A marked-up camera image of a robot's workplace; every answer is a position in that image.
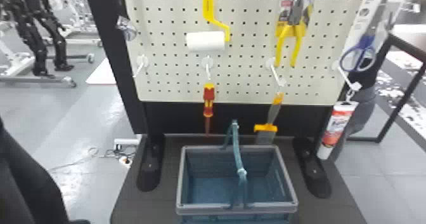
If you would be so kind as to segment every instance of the blue scissors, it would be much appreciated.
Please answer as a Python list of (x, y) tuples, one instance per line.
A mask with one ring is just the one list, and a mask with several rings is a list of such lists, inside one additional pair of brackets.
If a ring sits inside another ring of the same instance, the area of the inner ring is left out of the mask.
[[(342, 55), (339, 62), (342, 70), (346, 72), (364, 72), (374, 65), (374, 62), (376, 61), (376, 49), (372, 46), (372, 44), (376, 37), (378, 24), (380, 23), (385, 11), (386, 3), (387, 0), (381, 1), (373, 19), (368, 25), (365, 33), (361, 36), (357, 45), (351, 47)], [(345, 58), (349, 55), (353, 57), (352, 62), (344, 62)], [(371, 59), (368, 64), (364, 63), (366, 58)]]

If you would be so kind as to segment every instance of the pliers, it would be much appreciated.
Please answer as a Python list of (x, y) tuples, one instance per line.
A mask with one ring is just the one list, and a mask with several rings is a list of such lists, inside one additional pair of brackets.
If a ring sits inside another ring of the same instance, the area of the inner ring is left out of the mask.
[(284, 25), (284, 28), (278, 38), (278, 43), (276, 45), (275, 67), (280, 66), (281, 49), (284, 43), (284, 38), (288, 37), (291, 33), (296, 36), (296, 46), (293, 50), (290, 66), (294, 67), (296, 64), (296, 58), (299, 54), (300, 46), (302, 44), (302, 37), (305, 36), (306, 32), (306, 24), (302, 20), (303, 6), (303, 0), (293, 0), (292, 9), (290, 11), (290, 15), (288, 16), (287, 24)]

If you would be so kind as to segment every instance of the basket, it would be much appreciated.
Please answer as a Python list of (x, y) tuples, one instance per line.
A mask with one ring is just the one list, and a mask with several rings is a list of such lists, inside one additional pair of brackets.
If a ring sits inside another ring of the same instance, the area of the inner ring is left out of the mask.
[(289, 221), (297, 206), (279, 148), (239, 147), (236, 121), (224, 145), (182, 148), (176, 213), (184, 221)]

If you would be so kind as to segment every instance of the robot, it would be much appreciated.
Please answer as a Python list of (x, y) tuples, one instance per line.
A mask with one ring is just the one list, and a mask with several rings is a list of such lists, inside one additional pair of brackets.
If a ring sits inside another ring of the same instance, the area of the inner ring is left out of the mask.
[(32, 73), (35, 76), (52, 77), (46, 68), (48, 50), (34, 23), (36, 19), (50, 34), (55, 46), (56, 71), (69, 71), (74, 68), (67, 63), (67, 43), (58, 29), (65, 30), (54, 16), (48, 0), (0, 0), (3, 9), (11, 14), (16, 22), (16, 30), (23, 42), (34, 53)]

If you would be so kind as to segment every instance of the pegboard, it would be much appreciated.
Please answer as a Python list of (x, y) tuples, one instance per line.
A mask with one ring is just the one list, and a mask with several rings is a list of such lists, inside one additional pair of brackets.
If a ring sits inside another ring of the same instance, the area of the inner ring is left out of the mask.
[[(216, 19), (229, 25), (231, 41), (222, 52), (190, 53), (188, 32), (217, 31), (202, 16), (202, 0), (126, 0), (138, 29), (127, 43), (133, 71), (145, 55), (150, 66), (135, 78), (139, 99), (159, 102), (202, 102), (207, 76), (201, 59), (214, 59), (215, 102), (271, 103), (275, 82), (265, 68), (274, 57), (278, 0), (214, 0)], [(363, 0), (315, 0), (295, 68), (289, 66), (295, 39), (283, 45), (280, 77), (287, 80), (284, 104), (332, 105), (344, 83), (331, 69), (339, 59)]]

